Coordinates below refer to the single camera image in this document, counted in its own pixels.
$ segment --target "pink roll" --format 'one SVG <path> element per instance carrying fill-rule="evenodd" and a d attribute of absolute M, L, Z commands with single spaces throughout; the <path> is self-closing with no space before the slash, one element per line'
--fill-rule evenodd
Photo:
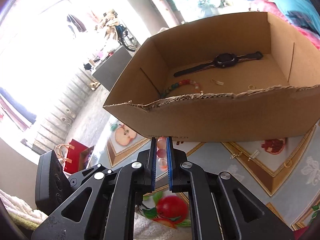
<path fill-rule="evenodd" d="M 165 22 L 169 28 L 180 25 L 178 19 L 175 17 L 173 11 L 170 8 L 167 0 L 152 0 L 155 6 L 158 8 Z"/>

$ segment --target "blue garment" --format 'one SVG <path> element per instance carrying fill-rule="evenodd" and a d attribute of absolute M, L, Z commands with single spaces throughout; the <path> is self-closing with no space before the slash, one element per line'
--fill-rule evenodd
<path fill-rule="evenodd" d="M 320 34 L 320 16 L 310 0 L 274 0 L 288 21 Z"/>

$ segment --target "beaded bracelet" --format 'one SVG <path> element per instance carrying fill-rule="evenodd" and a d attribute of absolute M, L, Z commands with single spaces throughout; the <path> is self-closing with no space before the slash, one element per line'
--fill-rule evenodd
<path fill-rule="evenodd" d="M 200 85 L 190 79 L 183 79 L 179 81 L 178 83 L 172 84 L 170 87 L 168 87 L 162 94 L 161 98 L 165 98 L 172 90 L 175 90 L 176 88 L 182 86 L 182 85 L 194 85 L 195 86 L 195 93 L 200 93 Z"/>

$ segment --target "torn cardboard edge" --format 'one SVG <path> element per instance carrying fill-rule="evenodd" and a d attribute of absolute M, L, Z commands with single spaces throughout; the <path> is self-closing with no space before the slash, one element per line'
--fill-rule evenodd
<path fill-rule="evenodd" d="M 303 91 L 303 90 L 308 90 L 308 89 L 313 89 L 313 88 L 318 88 L 320 87 L 319 85 L 314 85 L 311 87 L 294 87 L 294 86 L 273 86 L 267 89 L 257 89 L 257 90 L 249 90 L 240 94 L 234 94 L 234 93 L 221 93 L 221 94 L 204 94 L 203 92 L 201 92 L 200 94 L 189 94 L 189 95 L 181 95 L 181 96 L 175 96 L 175 97 L 169 97 L 169 98 L 164 98 L 164 99 L 160 99 L 157 101 L 154 101 L 150 104 L 144 105 L 144 104 L 132 104 L 131 101 L 129 102 L 125 102 L 125 103 L 121 103 L 121 104 L 113 104 L 113 105 L 105 105 L 103 106 L 103 108 L 107 108 L 110 106 L 119 106 L 119 105 L 130 105 L 130 106 L 134 106 L 134 107 L 138 107 L 138 108 L 142 108 L 144 110 L 150 111 L 153 108 L 159 108 L 163 105 L 172 103 L 172 102 L 176 102 L 176 101 L 183 101 L 183 100 L 193 100 L 193 99 L 207 99 L 207 98 L 218 98 L 218 97 L 228 97 L 228 98 L 232 98 L 232 99 L 237 99 L 237 98 L 241 98 L 241 97 L 245 97 L 245 96 L 251 96 L 254 94 L 262 94 L 262 93 L 267 93 L 267 92 L 271 92 L 274 90 L 282 90 L 282 89 L 294 89 L 295 92 L 299 92 L 299 91 Z"/>

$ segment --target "white flower pattern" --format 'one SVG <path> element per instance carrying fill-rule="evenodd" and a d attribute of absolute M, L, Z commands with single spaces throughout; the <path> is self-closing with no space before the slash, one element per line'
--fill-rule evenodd
<path fill-rule="evenodd" d="M 313 186 L 317 185 L 320 180 L 320 170 L 319 170 L 319 162 L 314 161 L 311 156 L 307 158 L 307 166 L 305 166 L 301 173 L 303 175 L 309 175 L 308 181 L 306 184 L 312 183 Z"/>
<path fill-rule="evenodd" d="M 234 164 L 230 165 L 226 171 L 232 174 L 232 176 L 234 176 L 239 181 L 242 181 L 244 179 L 244 176 L 237 173 L 238 171 L 237 165 L 234 165 Z"/>

